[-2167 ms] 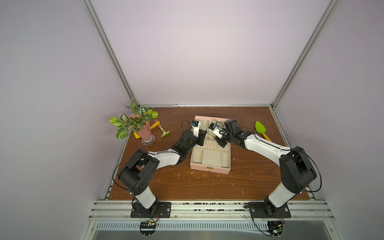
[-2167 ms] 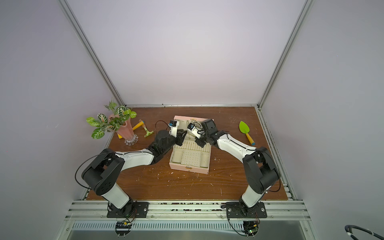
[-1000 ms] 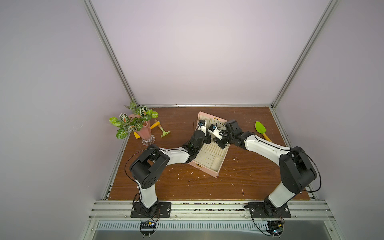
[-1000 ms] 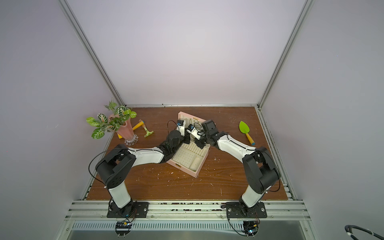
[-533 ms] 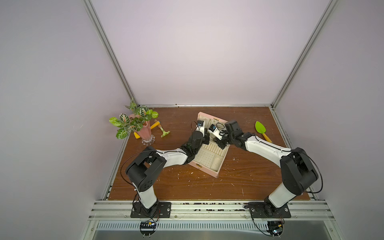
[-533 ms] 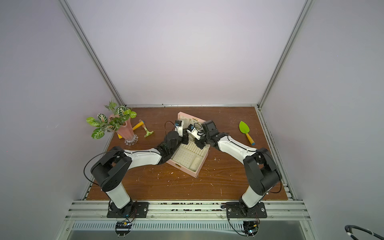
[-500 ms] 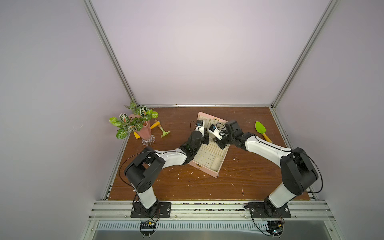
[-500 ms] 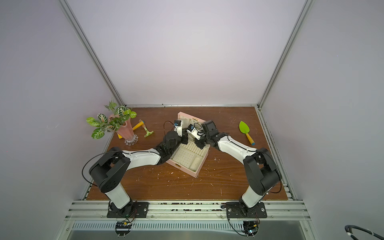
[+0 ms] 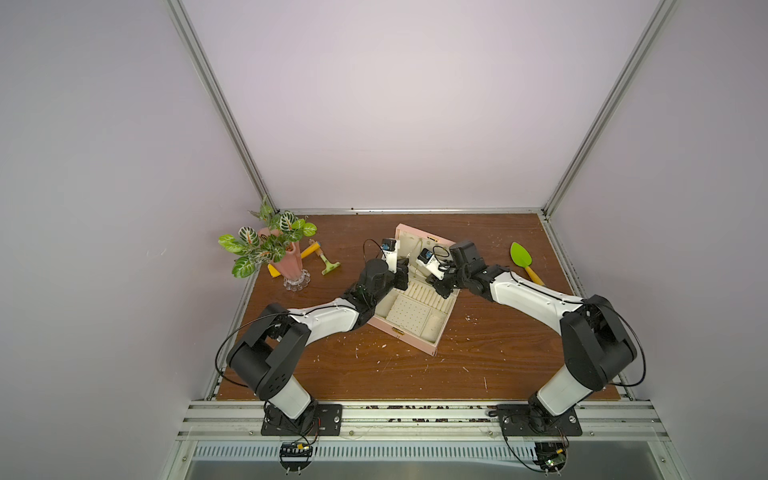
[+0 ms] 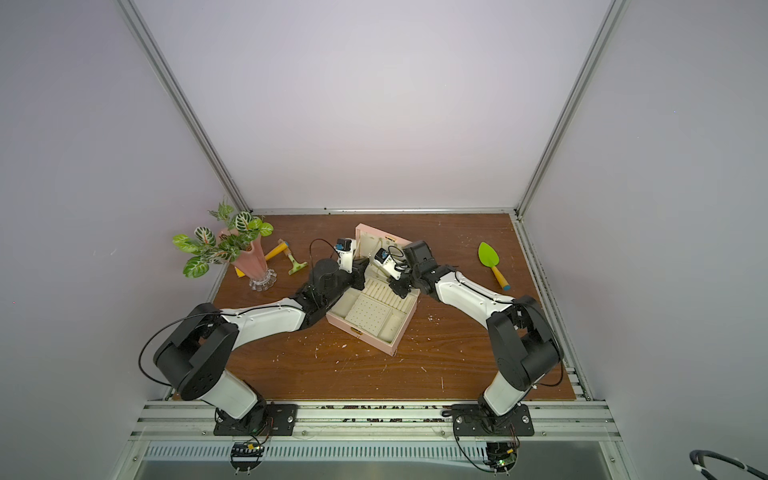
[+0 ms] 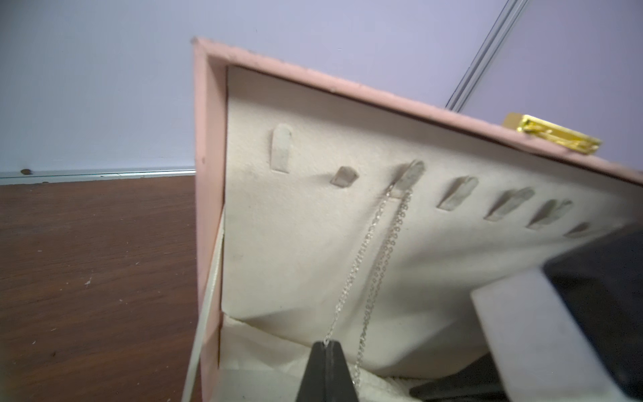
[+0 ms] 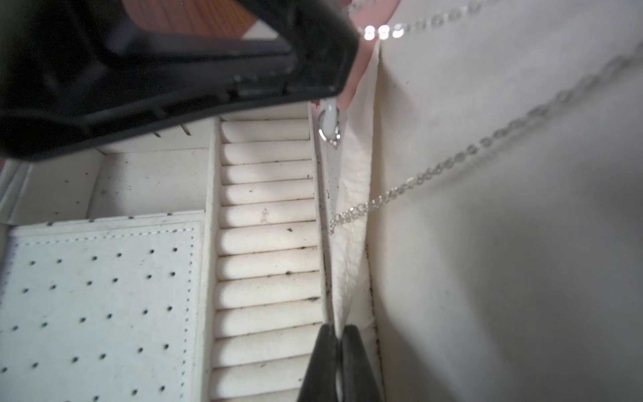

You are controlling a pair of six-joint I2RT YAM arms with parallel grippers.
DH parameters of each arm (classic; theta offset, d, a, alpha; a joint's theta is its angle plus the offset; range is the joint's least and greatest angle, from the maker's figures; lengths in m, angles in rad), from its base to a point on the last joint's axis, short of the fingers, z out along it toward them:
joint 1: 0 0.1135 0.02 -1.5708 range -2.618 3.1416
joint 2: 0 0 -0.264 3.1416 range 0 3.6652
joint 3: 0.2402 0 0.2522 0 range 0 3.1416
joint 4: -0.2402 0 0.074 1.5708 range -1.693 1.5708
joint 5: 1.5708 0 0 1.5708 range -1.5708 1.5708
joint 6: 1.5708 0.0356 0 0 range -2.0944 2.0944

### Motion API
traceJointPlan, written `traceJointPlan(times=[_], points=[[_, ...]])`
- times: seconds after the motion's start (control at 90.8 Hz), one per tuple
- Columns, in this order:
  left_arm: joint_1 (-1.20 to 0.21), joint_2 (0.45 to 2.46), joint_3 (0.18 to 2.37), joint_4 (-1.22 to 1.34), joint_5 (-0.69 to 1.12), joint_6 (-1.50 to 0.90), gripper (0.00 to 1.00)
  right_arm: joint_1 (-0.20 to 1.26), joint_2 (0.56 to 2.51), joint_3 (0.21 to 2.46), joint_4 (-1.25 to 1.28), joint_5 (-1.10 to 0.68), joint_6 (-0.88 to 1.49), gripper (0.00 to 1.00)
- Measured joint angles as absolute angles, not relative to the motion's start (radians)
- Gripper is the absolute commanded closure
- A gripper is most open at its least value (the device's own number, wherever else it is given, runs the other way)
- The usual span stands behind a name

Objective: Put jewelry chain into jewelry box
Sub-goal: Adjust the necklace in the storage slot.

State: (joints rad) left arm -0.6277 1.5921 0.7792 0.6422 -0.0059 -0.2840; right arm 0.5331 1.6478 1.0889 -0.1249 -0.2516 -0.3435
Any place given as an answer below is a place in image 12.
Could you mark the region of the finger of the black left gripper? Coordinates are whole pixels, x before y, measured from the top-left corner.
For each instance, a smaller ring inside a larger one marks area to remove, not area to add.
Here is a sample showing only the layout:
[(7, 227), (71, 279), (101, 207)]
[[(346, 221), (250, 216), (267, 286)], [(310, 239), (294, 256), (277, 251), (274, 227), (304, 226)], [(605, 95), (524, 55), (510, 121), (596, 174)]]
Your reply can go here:
[(121, 1), (2, 2), (2, 158), (45, 160), (343, 91), (359, 35), (335, 2), (241, 7), (276, 38), (153, 32)]

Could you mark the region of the pink jewelry box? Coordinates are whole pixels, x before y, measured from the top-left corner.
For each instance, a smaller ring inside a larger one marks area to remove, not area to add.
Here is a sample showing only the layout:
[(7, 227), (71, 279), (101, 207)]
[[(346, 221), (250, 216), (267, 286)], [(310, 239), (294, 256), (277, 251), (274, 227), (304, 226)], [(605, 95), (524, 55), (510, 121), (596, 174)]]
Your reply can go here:
[(1, 174), (4, 401), (294, 401), (346, 308), (387, 401), (642, 398), (642, 4), (403, 1), (343, 114)]

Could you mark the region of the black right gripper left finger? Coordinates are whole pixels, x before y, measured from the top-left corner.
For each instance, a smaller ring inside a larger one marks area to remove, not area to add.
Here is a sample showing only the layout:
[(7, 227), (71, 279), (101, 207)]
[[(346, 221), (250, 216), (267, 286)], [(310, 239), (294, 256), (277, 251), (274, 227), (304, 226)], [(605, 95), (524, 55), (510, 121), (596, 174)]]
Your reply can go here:
[(340, 346), (334, 326), (319, 329), (297, 402), (337, 402)]

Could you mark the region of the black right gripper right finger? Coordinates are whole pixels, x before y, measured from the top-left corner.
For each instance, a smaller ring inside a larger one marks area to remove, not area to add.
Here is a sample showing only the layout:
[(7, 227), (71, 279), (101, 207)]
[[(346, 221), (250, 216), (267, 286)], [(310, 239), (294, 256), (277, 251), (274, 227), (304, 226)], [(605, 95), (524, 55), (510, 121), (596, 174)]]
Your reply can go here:
[(347, 325), (343, 329), (340, 348), (342, 401), (382, 402), (383, 396), (356, 326)]

